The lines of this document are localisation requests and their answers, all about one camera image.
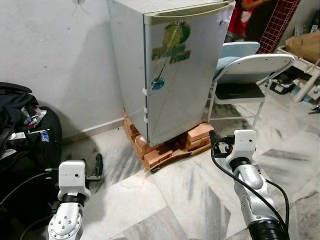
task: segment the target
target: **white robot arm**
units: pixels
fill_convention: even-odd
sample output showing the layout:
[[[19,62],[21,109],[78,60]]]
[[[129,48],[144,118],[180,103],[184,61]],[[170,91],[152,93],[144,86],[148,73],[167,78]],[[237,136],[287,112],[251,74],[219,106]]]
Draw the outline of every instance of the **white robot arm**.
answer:
[[[256,150],[256,132],[254,130],[236,130],[233,136],[218,140],[214,131],[210,131],[211,157],[214,164],[232,177],[234,190],[241,203],[244,221],[249,228],[253,240],[289,240],[288,197],[281,187],[266,180],[257,168],[251,164],[252,155]],[[226,153],[221,153],[219,143],[225,143]],[[227,168],[232,173],[221,167],[215,158],[225,158]],[[286,223],[274,208],[274,202],[268,194],[270,183],[281,190],[286,200]]]
[[[101,154],[97,155],[96,161],[96,173],[92,176],[86,176],[86,163],[82,160],[68,160],[60,164],[58,199],[61,203],[48,225],[49,240],[81,238],[83,208],[91,197],[86,181],[101,180],[103,168]]]

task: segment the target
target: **electrical wire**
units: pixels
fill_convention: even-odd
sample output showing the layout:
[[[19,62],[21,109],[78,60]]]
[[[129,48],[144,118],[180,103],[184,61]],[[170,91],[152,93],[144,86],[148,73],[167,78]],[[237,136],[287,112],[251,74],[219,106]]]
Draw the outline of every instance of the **electrical wire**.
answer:
[[[35,175],[33,177],[30,177],[29,179],[25,180],[24,182],[22,182],[21,184],[19,184],[15,189],[13,189],[1,202],[0,202],[0,206],[3,205],[3,203],[10,197],[11,194],[13,194],[18,188],[20,188],[22,185],[26,184],[27,182],[31,181],[32,179],[38,178],[40,176],[45,175],[45,173],[40,173],[38,175]]]
[[[265,205],[267,205],[270,210],[275,214],[275,216],[278,218],[282,228],[284,231],[287,232],[288,234],[288,226],[285,224],[284,220],[281,218],[280,214],[277,212],[277,210],[267,201],[265,200],[265,198],[263,196],[261,196],[259,193],[257,193],[252,187],[250,187],[248,184],[246,184],[244,181],[240,180],[238,177],[232,175],[230,172],[228,172],[227,170],[225,170],[222,166],[220,166],[220,164],[216,161],[215,159],[215,148],[217,146],[218,143],[223,142],[223,139],[220,139],[218,141],[216,141],[212,148],[211,148],[211,158],[213,163],[225,174],[227,174],[229,177],[233,178],[235,181],[237,181],[238,183],[240,183],[241,185],[243,185],[244,187],[246,187],[247,189],[250,190],[250,192],[252,192],[254,195],[256,195]]]
[[[285,201],[285,225],[287,226],[287,228],[289,228],[289,215],[290,215],[290,206],[289,206],[289,199],[288,196],[285,192],[285,190],[283,190],[278,184],[266,179],[266,182],[268,184],[271,184],[273,186],[275,186],[277,189],[280,190],[280,192],[282,193],[283,197],[284,197],[284,201]]]
[[[41,219],[39,219],[39,220],[31,223],[31,224],[24,230],[24,232],[22,233],[22,235],[21,235],[21,237],[20,237],[20,240],[24,240],[27,232],[28,232],[34,225],[36,225],[36,224],[38,224],[38,223],[41,223],[42,221],[44,221],[44,220],[46,220],[46,219],[50,219],[50,218],[52,218],[52,216],[53,216],[53,214],[51,214],[51,215],[49,215],[49,216],[45,216],[45,217],[43,217],[43,218],[41,218]]]

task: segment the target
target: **stack of bricks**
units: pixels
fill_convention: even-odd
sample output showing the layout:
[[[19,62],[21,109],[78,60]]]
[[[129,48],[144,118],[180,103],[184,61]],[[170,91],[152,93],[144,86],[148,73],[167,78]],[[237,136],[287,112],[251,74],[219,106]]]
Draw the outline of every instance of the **stack of bricks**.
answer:
[[[210,143],[209,131],[214,127],[209,123],[201,123],[194,129],[187,132],[185,149],[189,152]]]
[[[123,118],[124,118],[124,131],[128,136],[128,138],[133,141],[140,133],[124,111],[123,111]]]
[[[173,153],[164,142],[157,146],[149,147],[141,135],[135,138],[135,145],[138,157],[144,160],[148,169],[170,158]]]

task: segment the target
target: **mini fridge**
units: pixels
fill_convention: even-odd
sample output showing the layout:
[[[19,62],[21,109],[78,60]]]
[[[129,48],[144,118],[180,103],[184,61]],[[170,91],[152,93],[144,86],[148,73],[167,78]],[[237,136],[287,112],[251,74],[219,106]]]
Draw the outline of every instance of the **mini fridge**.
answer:
[[[108,1],[123,107],[150,146],[202,121],[234,5]]]

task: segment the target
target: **white wall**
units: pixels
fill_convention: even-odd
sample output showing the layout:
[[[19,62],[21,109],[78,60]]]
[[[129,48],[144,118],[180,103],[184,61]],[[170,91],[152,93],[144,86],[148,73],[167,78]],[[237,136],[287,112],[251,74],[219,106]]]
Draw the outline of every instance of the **white wall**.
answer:
[[[286,45],[286,40],[295,34],[295,26],[309,26],[315,16],[316,10],[320,8],[320,0],[301,0],[288,27],[284,31],[279,42],[279,47]]]
[[[27,86],[63,136],[122,116],[107,0],[0,0],[0,82]]]

